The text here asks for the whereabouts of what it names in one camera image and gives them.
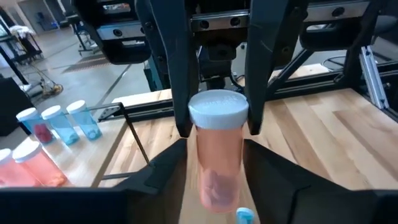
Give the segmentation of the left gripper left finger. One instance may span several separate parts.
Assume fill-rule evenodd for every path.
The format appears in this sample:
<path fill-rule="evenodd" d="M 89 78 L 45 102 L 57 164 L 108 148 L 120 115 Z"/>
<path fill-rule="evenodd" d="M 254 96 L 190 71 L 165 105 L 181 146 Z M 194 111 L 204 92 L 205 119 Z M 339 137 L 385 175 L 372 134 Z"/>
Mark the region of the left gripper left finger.
<path fill-rule="evenodd" d="M 178 224 L 187 176 L 187 140 L 179 139 L 116 185 L 123 191 L 118 224 Z"/>

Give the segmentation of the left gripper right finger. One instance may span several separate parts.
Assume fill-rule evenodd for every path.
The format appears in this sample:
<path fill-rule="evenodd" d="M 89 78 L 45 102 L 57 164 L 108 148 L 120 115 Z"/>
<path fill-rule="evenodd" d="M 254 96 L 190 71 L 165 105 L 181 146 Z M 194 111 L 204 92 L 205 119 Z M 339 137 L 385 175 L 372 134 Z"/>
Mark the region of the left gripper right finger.
<path fill-rule="evenodd" d="M 334 196 L 344 187 L 250 139 L 243 164 L 262 224 L 356 224 L 354 208 Z"/>

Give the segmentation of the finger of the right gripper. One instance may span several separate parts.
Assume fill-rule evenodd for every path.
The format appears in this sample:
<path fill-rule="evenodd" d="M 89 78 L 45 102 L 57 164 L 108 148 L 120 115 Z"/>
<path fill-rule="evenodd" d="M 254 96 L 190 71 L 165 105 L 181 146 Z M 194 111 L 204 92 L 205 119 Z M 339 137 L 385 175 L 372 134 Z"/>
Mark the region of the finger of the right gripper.
<path fill-rule="evenodd" d="M 308 0 L 251 0 L 244 91 L 252 135 L 261 130 L 270 75 L 292 58 L 307 7 Z"/>
<path fill-rule="evenodd" d="M 198 60 L 185 0 L 135 0 L 152 53 L 167 62 L 174 117 L 181 137 L 192 129 L 188 102 L 198 91 Z"/>

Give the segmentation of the red translucent medicine bottle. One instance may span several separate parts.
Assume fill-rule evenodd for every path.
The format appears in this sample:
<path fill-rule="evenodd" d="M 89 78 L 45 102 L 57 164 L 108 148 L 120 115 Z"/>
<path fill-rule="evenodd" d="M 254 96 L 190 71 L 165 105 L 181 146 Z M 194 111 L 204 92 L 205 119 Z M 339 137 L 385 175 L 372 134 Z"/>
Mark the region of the red translucent medicine bottle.
<path fill-rule="evenodd" d="M 44 186 L 60 187 L 68 181 L 39 142 L 31 141 L 19 146 L 13 150 L 12 157 Z"/>
<path fill-rule="evenodd" d="M 6 187 L 33 187 L 37 184 L 36 179 L 15 162 L 8 148 L 0 149 L 0 182 Z"/>
<path fill-rule="evenodd" d="M 194 95 L 188 109 L 196 129 L 201 203 L 212 212 L 230 212 L 239 201 L 247 99 L 231 90 L 207 90 Z"/>

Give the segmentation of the blue translucent medicine bottle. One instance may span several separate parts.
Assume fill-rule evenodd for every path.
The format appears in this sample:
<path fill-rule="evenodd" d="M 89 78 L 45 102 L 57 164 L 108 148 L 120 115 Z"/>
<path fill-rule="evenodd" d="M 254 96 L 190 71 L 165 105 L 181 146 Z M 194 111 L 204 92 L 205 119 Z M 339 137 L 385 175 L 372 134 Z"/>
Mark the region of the blue translucent medicine bottle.
<path fill-rule="evenodd" d="M 102 136 L 102 132 L 84 100 L 71 103 L 67 106 L 67 111 L 90 141 Z"/>
<path fill-rule="evenodd" d="M 255 214 L 246 207 L 239 207 L 236 210 L 236 224 L 254 224 Z"/>
<path fill-rule="evenodd" d="M 41 113 L 41 117 L 48 122 L 55 130 L 60 139 L 70 146 L 80 140 L 79 135 L 75 131 L 71 122 L 62 110 L 60 105 L 55 105 L 47 108 Z"/>
<path fill-rule="evenodd" d="M 41 117 L 36 108 L 27 108 L 16 114 L 16 118 L 41 144 L 50 144 L 55 139 L 54 135 L 47 127 L 45 120 Z"/>

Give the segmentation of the blue-grey metal cart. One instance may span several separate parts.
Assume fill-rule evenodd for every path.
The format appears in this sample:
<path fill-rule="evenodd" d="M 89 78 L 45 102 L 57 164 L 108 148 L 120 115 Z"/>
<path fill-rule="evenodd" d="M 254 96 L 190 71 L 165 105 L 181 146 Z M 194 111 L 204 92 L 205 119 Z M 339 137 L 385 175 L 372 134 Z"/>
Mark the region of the blue-grey metal cart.
<path fill-rule="evenodd" d="M 150 91 L 159 91 L 170 88 L 169 76 L 158 69 L 158 65 L 153 56 L 150 56 L 150 58 L 144 62 L 143 71 Z"/>

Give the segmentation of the dark floor mat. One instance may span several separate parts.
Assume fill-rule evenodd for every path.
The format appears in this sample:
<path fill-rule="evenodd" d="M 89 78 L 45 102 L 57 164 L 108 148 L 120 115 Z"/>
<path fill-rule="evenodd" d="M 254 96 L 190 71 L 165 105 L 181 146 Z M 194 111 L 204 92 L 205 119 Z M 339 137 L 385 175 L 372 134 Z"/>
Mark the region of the dark floor mat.
<path fill-rule="evenodd" d="M 65 69 L 63 71 L 63 73 L 77 72 L 80 70 L 87 70 L 87 69 L 91 69 L 91 68 L 102 67 L 102 66 L 106 66 L 109 64 L 110 64 L 110 62 L 103 54 L 91 55 L 89 57 L 84 57 L 80 61 L 78 61 L 76 64 L 71 65 L 70 67 Z"/>

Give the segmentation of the black wheeled cart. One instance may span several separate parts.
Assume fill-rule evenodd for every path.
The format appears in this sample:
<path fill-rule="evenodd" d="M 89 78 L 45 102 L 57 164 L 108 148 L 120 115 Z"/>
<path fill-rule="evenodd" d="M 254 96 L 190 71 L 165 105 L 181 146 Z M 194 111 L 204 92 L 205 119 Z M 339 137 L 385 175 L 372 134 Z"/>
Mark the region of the black wheeled cart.
<path fill-rule="evenodd" d="M 16 24 L 0 6 L 0 43 L 5 42 L 6 53 L 11 53 L 14 63 L 27 65 L 44 57 L 34 35 L 35 32 L 27 26 Z"/>

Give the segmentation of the black box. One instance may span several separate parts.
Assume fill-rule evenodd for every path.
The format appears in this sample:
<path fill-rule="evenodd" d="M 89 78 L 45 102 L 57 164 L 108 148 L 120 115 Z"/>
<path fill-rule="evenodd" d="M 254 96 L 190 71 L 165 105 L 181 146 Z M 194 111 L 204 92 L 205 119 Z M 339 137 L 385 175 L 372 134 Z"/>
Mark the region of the black box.
<path fill-rule="evenodd" d="M 31 107 L 31 100 L 12 78 L 0 78 L 0 136 L 19 128 L 16 115 Z"/>

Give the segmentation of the silver aluminium extrusion post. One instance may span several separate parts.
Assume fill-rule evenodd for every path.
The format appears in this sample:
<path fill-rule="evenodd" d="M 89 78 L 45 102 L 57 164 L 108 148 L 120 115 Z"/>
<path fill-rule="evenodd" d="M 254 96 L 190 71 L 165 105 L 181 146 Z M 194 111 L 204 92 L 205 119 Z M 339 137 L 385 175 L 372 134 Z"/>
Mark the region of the silver aluminium extrusion post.
<path fill-rule="evenodd" d="M 381 110 L 388 109 L 389 103 L 370 46 L 361 47 L 359 61 L 372 104 Z"/>

